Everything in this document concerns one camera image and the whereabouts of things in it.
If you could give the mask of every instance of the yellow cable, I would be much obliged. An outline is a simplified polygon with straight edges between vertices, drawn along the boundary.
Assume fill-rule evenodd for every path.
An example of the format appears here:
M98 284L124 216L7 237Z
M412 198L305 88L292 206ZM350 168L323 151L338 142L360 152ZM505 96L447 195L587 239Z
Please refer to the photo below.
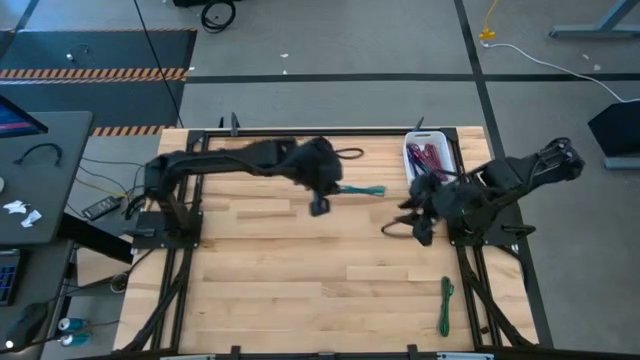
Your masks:
M102 187L100 187L98 185L94 185L94 184L90 184L90 183L84 182L84 181L82 181L82 180L80 180L78 178L76 178L76 181L79 182L80 184L84 185L84 186L88 186L90 188L103 191L103 192L105 192L105 193L107 193L109 195L113 195L113 196L116 196L116 197L127 197L126 194L113 192L113 191L107 190L105 188L102 188Z
M494 31L489 30L489 19L491 18L491 14L493 14L493 10L498 6L500 0L493 0L493 4L489 8L487 15L484 17L484 28L482 29L482 33L480 34L480 40L490 40L496 37L496 33Z

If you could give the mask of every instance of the concrete floor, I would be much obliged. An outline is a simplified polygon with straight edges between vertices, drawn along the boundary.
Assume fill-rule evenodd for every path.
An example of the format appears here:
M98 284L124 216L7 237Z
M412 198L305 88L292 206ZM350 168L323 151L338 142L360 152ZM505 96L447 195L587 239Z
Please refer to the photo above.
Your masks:
M139 0L148 27L197 27L199 7L176 9L161 0ZM511 0L492 24L500 42L579 72L640 72L640 41L553 40L552 24L591 23L614 0ZM0 28L15 26L27 1L0 0ZM491 0L465 0L478 33ZM194 76L455 73L470 74L452 1L244 0L227 31L198 33ZM640 23L640 7L625 23ZM40 0L31 29L139 28L131 1ZM285 59L281 54L289 54ZM478 47L486 74L539 74L553 70L509 49ZM624 98L640 97L640 83L608 84ZM558 136L570 137L587 162L582 177L542 188L520 202L530 238L551 334L557 348L640 353L640 286L634 268L640 174L608 172L587 122L615 100L587 82L489 83L498 130L508 154L522 156ZM187 127L216 126L235 111L243 126L486 125L472 82L313 82L188 84L181 106ZM158 137L91 138L85 156L144 162ZM133 182L135 168L87 168ZM81 209L102 194L77 185L70 204ZM97 303L74 302L78 313ZM119 307L109 306L117 318ZM104 354L115 328L105 328L92 351ZM45 358L87 355L47 347Z

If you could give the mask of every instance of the blue can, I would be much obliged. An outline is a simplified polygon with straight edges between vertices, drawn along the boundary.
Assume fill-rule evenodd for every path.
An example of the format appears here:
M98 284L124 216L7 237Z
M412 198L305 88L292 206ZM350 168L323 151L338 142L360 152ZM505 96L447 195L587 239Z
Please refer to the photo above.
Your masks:
M60 345L62 345L63 347L70 347L87 344L89 340L91 340L91 333L79 333L65 335L58 341L60 341Z
M89 326L89 322L80 318L64 318L58 322L58 330L63 333L80 331Z

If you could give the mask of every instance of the wooden tabletop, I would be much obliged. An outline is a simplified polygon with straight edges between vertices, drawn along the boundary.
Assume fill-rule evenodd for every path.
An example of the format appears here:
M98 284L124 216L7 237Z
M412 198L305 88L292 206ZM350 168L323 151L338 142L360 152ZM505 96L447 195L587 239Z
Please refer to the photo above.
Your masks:
M490 160L482 127L457 130L467 170ZM165 130L159 153L184 150L187 133ZM228 353L232 345L242 346L243 353L402 352L408 344L417 344L420 351L473 349L446 228L438 226L430 247L380 233L408 196L403 137L328 139L336 149L365 151L360 159L343 161L343 184L385 185L387 195L332 196L331 213L313 218L311 193L287 179L206 176L202 242L193 256L181 354ZM255 140L215 138L210 149ZM484 253L495 301L535 342L518 262L491 247ZM165 257L164 250L156 250L132 274L114 348L126 345L156 306ZM181 255L177 259L176 269ZM456 287L448 337L437 330L443 276ZM476 304L484 326L477 297ZM164 344L173 309L168 314Z

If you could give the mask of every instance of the white basket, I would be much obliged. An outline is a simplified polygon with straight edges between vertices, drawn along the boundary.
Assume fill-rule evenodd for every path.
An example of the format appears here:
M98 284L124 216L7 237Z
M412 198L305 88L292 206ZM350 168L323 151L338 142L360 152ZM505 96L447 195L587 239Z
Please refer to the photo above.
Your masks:
M449 143L447 137L440 131L413 131L407 133L404 137L404 144L402 146L402 156L404 157L404 170L407 173L407 183L411 185L413 181L413 173L411 171L411 164L407 156L407 144L416 144L420 146L420 150L424 150L424 147L428 144L434 145L440 157L440 163L442 169L450 172L455 172L453 167L453 160L451 158L451 151L449 150ZM447 175L447 181L455 180L451 175Z

